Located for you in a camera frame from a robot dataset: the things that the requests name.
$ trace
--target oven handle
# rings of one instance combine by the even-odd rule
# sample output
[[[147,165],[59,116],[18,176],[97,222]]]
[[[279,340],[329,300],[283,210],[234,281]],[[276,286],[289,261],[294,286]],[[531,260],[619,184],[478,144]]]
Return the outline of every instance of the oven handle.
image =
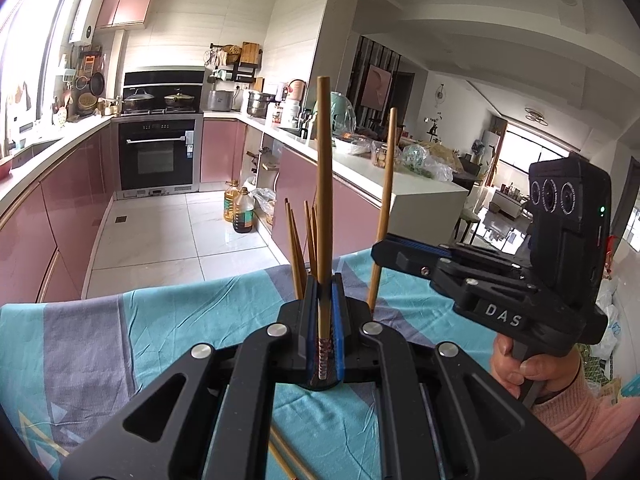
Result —
[[[127,144],[140,144],[141,142],[173,142],[175,140],[186,140],[185,136],[174,137],[172,139],[143,139],[143,140],[131,140],[127,139]]]

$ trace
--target pink sleeve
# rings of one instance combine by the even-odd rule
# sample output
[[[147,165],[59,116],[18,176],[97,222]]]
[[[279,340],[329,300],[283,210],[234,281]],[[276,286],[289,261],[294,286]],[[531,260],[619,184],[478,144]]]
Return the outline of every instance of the pink sleeve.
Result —
[[[567,390],[533,407],[533,413],[582,460],[593,478],[620,447],[640,415],[640,397],[595,399],[582,371]]]

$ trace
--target stove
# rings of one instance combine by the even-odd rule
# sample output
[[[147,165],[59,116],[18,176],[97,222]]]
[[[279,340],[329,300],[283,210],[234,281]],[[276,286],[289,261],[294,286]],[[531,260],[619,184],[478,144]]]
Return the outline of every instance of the stove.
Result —
[[[123,98],[139,89],[154,96],[144,109],[123,110],[113,121],[112,152],[118,154],[118,200],[196,192],[200,189],[203,67],[146,67],[124,76]],[[164,98],[181,92],[191,107],[167,107]]]

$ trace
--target stool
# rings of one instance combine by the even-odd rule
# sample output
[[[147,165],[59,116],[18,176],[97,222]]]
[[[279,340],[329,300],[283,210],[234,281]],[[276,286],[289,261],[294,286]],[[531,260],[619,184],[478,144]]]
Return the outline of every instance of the stool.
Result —
[[[458,230],[460,229],[461,220],[464,220],[466,222],[465,231],[462,234],[462,240],[460,240],[464,242],[466,235],[468,234],[469,229],[471,228],[471,224],[480,224],[480,217],[476,213],[471,211],[471,209],[467,209],[466,207],[462,208],[462,212],[460,213],[460,218],[458,218],[458,222],[456,222],[456,235],[455,235],[456,240],[458,239]],[[477,232],[478,232],[478,229],[476,228],[474,230],[474,234],[472,235],[471,241],[469,242],[469,244],[473,243]]]

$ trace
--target kitchen sink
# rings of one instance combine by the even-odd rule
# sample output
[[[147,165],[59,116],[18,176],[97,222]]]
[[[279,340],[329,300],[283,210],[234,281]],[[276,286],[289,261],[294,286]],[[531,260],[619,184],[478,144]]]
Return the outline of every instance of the kitchen sink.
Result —
[[[28,146],[23,150],[20,150],[19,152],[15,153],[14,159],[12,160],[12,163],[11,163],[11,167],[20,168],[20,166],[23,166],[25,163],[27,163],[27,161],[31,160],[34,156],[36,156],[39,153],[42,153],[49,146],[51,146],[52,144],[55,144],[58,141],[59,139],[43,140],[42,142],[36,142],[35,144],[32,144],[31,146]]]

